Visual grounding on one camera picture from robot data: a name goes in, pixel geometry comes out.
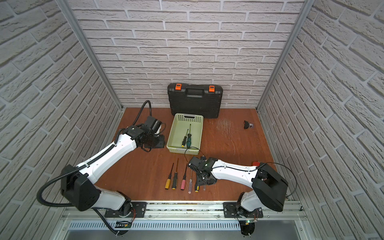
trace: brown wooden tabletop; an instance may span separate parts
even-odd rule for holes
[[[120,121],[119,129],[132,124],[139,108],[127,108]],[[137,124],[144,123],[149,115],[145,108]],[[169,108],[152,108],[152,116],[166,123],[164,131],[168,140],[174,116]],[[244,120],[253,123],[252,129],[244,129]],[[215,157],[228,163],[250,166],[253,161],[273,162],[264,132],[255,109],[221,109],[216,119],[204,119],[201,140],[201,151],[207,158]],[[189,161],[192,155],[186,155]],[[165,190],[172,163],[179,158],[177,189]],[[152,149],[144,152],[135,149],[122,157],[109,168],[97,181],[98,187],[121,191],[132,200],[237,200],[242,192],[252,189],[228,180],[218,180],[216,184],[207,186],[206,191],[200,188],[198,193],[188,193],[188,182],[191,170],[187,169],[186,190],[180,185],[187,161],[183,154],[171,153],[163,149]],[[192,175],[193,186],[196,175]]]

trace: tool case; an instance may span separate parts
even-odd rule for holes
[[[187,113],[217,118],[220,110],[223,88],[218,85],[193,85],[171,83],[168,98],[172,115]]]

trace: light green plastic bin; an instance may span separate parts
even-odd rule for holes
[[[184,154],[187,146],[182,147],[181,143],[191,124],[191,147],[200,149],[201,135],[203,132],[203,119],[201,115],[176,113],[173,119],[172,128],[170,129],[167,148],[170,152]],[[185,154],[198,155],[199,151],[190,148]]]

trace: white brick wall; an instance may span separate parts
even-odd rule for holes
[[[97,152],[118,109],[55,1],[0,2],[0,43],[0,239],[49,239],[63,209],[37,190]],[[45,198],[65,202],[58,184]]]
[[[169,83],[265,86],[302,6],[297,0],[69,2],[124,106],[140,106],[143,98],[169,106]],[[225,91],[222,107],[254,108],[262,91]]]
[[[259,108],[318,239],[384,239],[383,9],[316,0]]]

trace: yellow screwdriver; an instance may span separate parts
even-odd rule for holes
[[[178,166],[179,166],[179,159],[177,159],[177,163],[176,163],[176,172],[175,172],[175,175],[173,176],[172,189],[176,189],[176,185],[177,185],[177,167]]]
[[[169,189],[169,185],[170,185],[170,178],[172,177],[172,170],[173,170],[173,165],[175,163],[172,163],[172,168],[170,169],[170,173],[169,173],[169,176],[168,176],[168,179],[167,179],[167,182],[166,182],[166,189],[168,190]]]

